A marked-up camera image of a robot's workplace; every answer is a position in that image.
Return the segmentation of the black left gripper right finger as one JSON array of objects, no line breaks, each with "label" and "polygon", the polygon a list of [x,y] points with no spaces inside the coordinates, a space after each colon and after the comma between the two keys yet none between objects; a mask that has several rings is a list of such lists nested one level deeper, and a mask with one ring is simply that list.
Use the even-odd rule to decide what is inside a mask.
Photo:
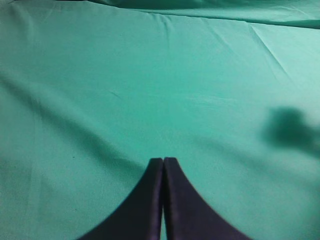
[{"label": "black left gripper right finger", "polygon": [[168,240],[246,240],[199,195],[178,160],[163,161],[163,208]]}]

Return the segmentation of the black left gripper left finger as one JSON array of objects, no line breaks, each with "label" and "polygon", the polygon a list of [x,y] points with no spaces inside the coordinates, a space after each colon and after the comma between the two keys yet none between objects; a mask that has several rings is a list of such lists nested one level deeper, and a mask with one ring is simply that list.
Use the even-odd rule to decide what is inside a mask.
[{"label": "black left gripper left finger", "polygon": [[162,224],[163,160],[152,158],[137,185],[103,222],[81,240],[159,240]]}]

